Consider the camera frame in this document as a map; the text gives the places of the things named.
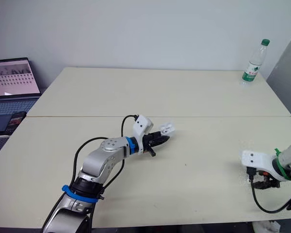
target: smartphone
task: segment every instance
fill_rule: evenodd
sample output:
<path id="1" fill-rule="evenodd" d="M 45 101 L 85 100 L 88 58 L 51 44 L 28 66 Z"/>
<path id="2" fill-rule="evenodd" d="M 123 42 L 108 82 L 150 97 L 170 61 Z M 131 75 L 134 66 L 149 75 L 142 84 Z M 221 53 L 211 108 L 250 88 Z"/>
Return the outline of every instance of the smartphone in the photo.
<path id="1" fill-rule="evenodd" d="M 26 112 L 13 113 L 5 131 L 0 132 L 0 135 L 12 135 L 25 117 Z"/>

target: plastic water bottle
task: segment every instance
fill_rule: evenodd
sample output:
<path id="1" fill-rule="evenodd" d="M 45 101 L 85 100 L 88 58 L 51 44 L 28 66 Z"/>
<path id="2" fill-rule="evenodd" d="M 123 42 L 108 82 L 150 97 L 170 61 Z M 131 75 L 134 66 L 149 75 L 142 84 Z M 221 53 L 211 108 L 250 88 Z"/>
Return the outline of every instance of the plastic water bottle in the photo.
<path id="1" fill-rule="evenodd" d="M 258 70 L 260 69 L 264 58 L 267 52 L 267 46 L 270 43 L 270 40 L 263 39 L 261 42 L 261 46 L 255 53 L 252 55 L 248 68 L 242 75 L 242 79 L 248 82 L 252 82 L 256 75 L 258 74 Z"/>

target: blue ring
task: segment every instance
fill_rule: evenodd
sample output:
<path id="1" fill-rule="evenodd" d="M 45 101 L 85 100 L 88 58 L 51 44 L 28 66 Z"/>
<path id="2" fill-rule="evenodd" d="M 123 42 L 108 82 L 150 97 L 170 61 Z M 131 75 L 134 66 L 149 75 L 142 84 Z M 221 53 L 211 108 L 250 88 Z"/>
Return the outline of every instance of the blue ring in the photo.
<path id="1" fill-rule="evenodd" d="M 87 203 L 97 203 L 98 202 L 98 199 L 95 199 L 95 198 L 85 198 L 85 197 L 79 196 L 79 195 L 71 192 L 68 185 L 64 185 L 62 187 L 62 190 L 64 192 L 66 192 L 68 196 L 70 196 L 71 198 L 73 198 L 75 200 L 80 200 L 80 201 L 84 201 L 84 202 L 87 202 Z"/>
<path id="2" fill-rule="evenodd" d="M 130 148 L 130 154 L 134 154 L 135 153 L 135 144 L 133 144 L 132 140 L 129 137 L 125 137 L 129 143 L 129 148 Z"/>

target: white wall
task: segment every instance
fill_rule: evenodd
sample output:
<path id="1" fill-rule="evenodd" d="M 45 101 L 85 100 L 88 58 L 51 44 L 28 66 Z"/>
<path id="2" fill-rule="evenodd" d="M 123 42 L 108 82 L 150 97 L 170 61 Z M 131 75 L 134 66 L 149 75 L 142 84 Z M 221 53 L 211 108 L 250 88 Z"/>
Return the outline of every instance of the white wall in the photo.
<path id="1" fill-rule="evenodd" d="M 291 0 L 0 0 L 0 59 L 48 86 L 65 66 L 242 70 L 263 38 L 268 77 L 291 40 Z"/>

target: black wire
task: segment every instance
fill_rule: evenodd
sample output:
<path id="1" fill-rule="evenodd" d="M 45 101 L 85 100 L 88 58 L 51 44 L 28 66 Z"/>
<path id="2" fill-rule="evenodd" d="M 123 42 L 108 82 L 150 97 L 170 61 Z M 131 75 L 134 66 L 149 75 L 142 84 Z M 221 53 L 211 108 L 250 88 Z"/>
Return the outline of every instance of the black wire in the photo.
<path id="1" fill-rule="evenodd" d="M 122 121 L 122 125 L 121 125 L 121 137 L 123 137 L 123 130 L 124 130 L 124 123 L 125 123 L 125 120 L 129 117 L 133 117 L 135 120 L 138 118 L 137 115 L 128 115 L 126 117 L 124 117 L 123 121 Z M 95 140 L 98 140 L 98 139 L 108 139 L 107 137 L 95 137 L 95 138 L 91 138 L 89 140 L 87 140 L 86 142 L 84 142 L 80 147 L 79 149 L 77 150 L 75 156 L 74 156 L 74 161 L 73 161 L 73 172 L 72 172 L 72 179 L 71 179 L 71 182 L 70 182 L 70 185 L 69 185 L 69 188 L 72 187 L 73 185 L 73 182 L 76 178 L 76 172 L 77 172 L 77 161 L 78 161 L 78 156 L 79 156 L 79 152 L 81 151 L 81 149 L 88 143 L 92 142 L 92 141 L 95 141 Z M 101 192 L 100 193 L 103 193 L 104 190 L 119 176 L 119 174 L 122 172 L 123 168 L 124 168 L 124 165 L 125 165 L 125 160 L 123 159 L 122 160 L 122 166 L 120 168 L 120 170 L 117 172 L 117 174 L 102 188 Z M 57 200 L 57 202 L 55 203 L 55 205 L 53 206 L 51 212 L 49 213 L 47 219 L 45 220 L 42 228 L 41 228 L 41 231 L 40 233 L 43 232 L 44 228 L 45 228 L 45 225 L 47 224 L 47 222 L 49 221 L 50 217 L 52 216 L 55 208 L 57 207 L 57 205 L 59 204 L 59 202 L 63 199 L 64 195 L 65 195 L 66 192 L 64 192 L 60 198 Z M 92 210 L 91 210 L 91 213 L 90 213 L 90 217 L 89 217 L 89 232 L 92 231 L 92 222 L 93 222 L 93 216 L 94 216 L 94 210 L 95 210 L 95 203 L 92 205 Z"/>
<path id="2" fill-rule="evenodd" d="M 91 214 L 89 215 L 89 222 L 88 222 L 88 232 L 91 233 L 92 232 L 92 224 L 93 224 L 93 216 L 94 216 L 94 210 L 95 210 L 95 206 L 96 203 L 92 204 L 92 210 L 91 210 Z"/>
<path id="3" fill-rule="evenodd" d="M 128 116 L 124 117 L 124 119 L 123 119 L 123 121 L 122 121 L 122 125 L 121 125 L 121 137 L 124 136 L 124 134 L 123 134 L 123 130 L 124 130 L 124 123 L 125 123 L 125 120 L 126 120 L 127 118 L 129 118 L 129 117 L 133 117 L 135 120 L 138 118 L 137 115 L 128 115 Z"/>
<path id="4" fill-rule="evenodd" d="M 80 147 L 79 149 L 77 150 L 75 156 L 74 156 L 74 161 L 73 161 L 73 173 L 72 173 L 72 179 L 71 179 L 71 182 L 70 182 L 70 185 L 69 185 L 69 188 L 71 188 L 71 186 L 73 185 L 73 182 L 76 178 L 76 172 L 77 172 L 77 161 L 78 161 L 78 156 L 79 156 L 79 152 L 81 151 L 81 149 L 83 147 L 85 147 L 86 144 L 92 142 L 92 141 L 95 141 L 95 140 L 98 140 L 98 139 L 108 139 L 107 137 L 94 137 L 94 138 L 91 138 L 89 140 L 87 140 L 86 142 L 84 142 Z"/>
<path id="5" fill-rule="evenodd" d="M 89 140 L 87 140 L 86 142 L 84 142 L 80 147 L 79 149 L 77 150 L 75 156 L 74 156 L 74 161 L 73 161 L 73 173 L 72 173 L 72 179 L 71 179 L 71 182 L 70 182 L 70 185 L 69 185 L 69 188 L 71 188 L 75 178 L 76 178 L 76 171 L 77 171 L 77 161 L 78 161 L 78 156 L 79 156 L 79 152 L 81 151 L 81 149 L 88 143 L 92 142 L 92 141 L 95 141 L 95 140 L 98 140 L 98 139 L 108 139 L 106 137 L 95 137 L 95 138 L 91 138 Z M 49 221 L 50 217 L 52 216 L 53 212 L 55 211 L 57 205 L 59 204 L 59 202 L 63 199 L 64 195 L 66 194 L 66 192 L 64 192 L 60 197 L 59 199 L 57 200 L 57 202 L 55 203 L 55 205 L 53 206 L 52 210 L 50 211 L 50 213 L 48 214 L 48 217 L 47 219 L 45 220 L 42 228 L 41 228 L 41 231 L 40 233 L 43 232 L 47 222 Z"/>
<path id="6" fill-rule="evenodd" d="M 57 205 L 60 203 L 60 201 L 63 199 L 64 195 L 65 195 L 66 192 L 64 192 L 57 200 L 57 202 L 55 203 L 55 205 L 53 206 L 52 210 L 50 211 L 50 213 L 48 214 L 48 217 L 47 219 L 45 220 L 45 222 L 43 223 L 43 226 L 40 230 L 40 233 L 43 233 L 43 230 L 47 224 L 47 222 L 49 221 L 50 217 L 52 216 L 53 212 L 55 211 Z"/>
<path id="7" fill-rule="evenodd" d="M 281 206 L 279 209 L 277 210 L 266 210 L 264 209 L 258 202 L 257 197 L 256 197 L 256 192 L 255 192 L 255 188 L 253 186 L 253 179 L 250 179 L 250 183 L 251 183 L 251 189 L 252 189 L 252 195 L 253 195 L 253 199 L 255 201 L 255 203 L 257 204 L 257 206 L 264 212 L 269 213 L 269 214 L 275 214 L 278 213 L 280 211 L 282 211 L 284 208 L 287 208 L 287 210 L 291 210 L 291 199 L 289 199 L 283 206 Z"/>
<path id="8" fill-rule="evenodd" d="M 138 118 L 137 115 L 128 115 L 126 117 L 124 117 L 123 121 L 122 121 L 122 125 L 121 125 L 121 137 L 123 137 L 124 135 L 124 123 L 126 121 L 127 118 L 129 117 L 133 117 L 135 120 Z M 125 165 L 125 159 L 122 160 L 122 166 L 119 169 L 119 171 L 117 172 L 117 174 L 103 187 L 103 189 L 101 190 L 100 194 L 102 194 L 104 192 L 104 190 L 111 185 L 111 183 L 119 176 L 119 174 L 122 172 L 123 168 Z"/>

